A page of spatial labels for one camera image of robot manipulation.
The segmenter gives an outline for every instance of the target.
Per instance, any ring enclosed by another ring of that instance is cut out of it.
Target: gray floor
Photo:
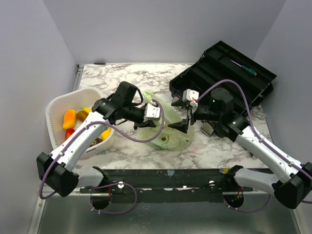
[[[223,203],[140,203],[126,214],[91,212],[89,196],[54,196],[45,203],[40,234],[299,234],[292,210],[273,200],[258,213],[244,214]],[[264,204],[268,195],[250,195],[244,208]],[[128,204],[113,204],[123,210]]]

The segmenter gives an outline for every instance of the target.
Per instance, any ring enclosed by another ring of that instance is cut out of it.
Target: marble surface
[[[99,88],[106,96],[115,91],[125,80],[136,85],[142,92],[153,90],[156,95],[171,103],[169,81],[188,68],[190,64],[107,64],[86,65],[80,82],[80,89]],[[253,123],[268,139],[271,139],[261,106],[252,110]],[[207,137],[195,124],[195,140],[183,151],[162,151],[146,144],[130,141],[115,133],[112,147],[99,155],[78,162],[78,168],[98,166],[103,169],[195,169],[220,168],[242,165],[248,168],[266,167],[250,152],[227,138],[212,135]],[[138,137],[133,123],[126,122],[119,128],[127,134]]]

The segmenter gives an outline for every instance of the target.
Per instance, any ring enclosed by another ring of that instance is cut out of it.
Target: screwdriver
[[[240,67],[241,67],[246,73],[248,73],[249,75],[251,75],[251,76],[253,76],[253,77],[255,77],[255,76],[257,75],[257,72],[255,72],[253,69],[248,68],[248,67],[246,67],[246,66],[244,66],[244,65],[240,65],[240,64],[238,64],[237,62],[233,61],[232,59],[231,59],[231,61],[232,61],[233,63],[235,63],[236,65],[240,66]]]

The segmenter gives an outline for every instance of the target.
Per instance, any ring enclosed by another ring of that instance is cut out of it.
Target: teal screwdriver handle
[[[251,69],[251,68],[248,68],[248,67],[246,67],[246,66],[244,66],[244,65],[242,65],[241,68],[242,68],[246,73],[248,73],[249,75],[251,75],[251,76],[253,76],[253,77],[255,77],[255,76],[257,75],[257,72],[255,72],[255,71],[254,71],[253,69]]]

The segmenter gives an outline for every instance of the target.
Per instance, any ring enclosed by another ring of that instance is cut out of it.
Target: white plastic bin
[[[49,136],[53,149],[56,149],[65,141],[65,130],[63,129],[64,114],[74,109],[81,110],[82,107],[91,108],[95,101],[102,98],[102,92],[97,88],[80,89],[53,99],[45,110]],[[89,147],[81,159],[87,159],[98,153],[109,149],[114,141],[114,129],[107,139],[99,144]]]

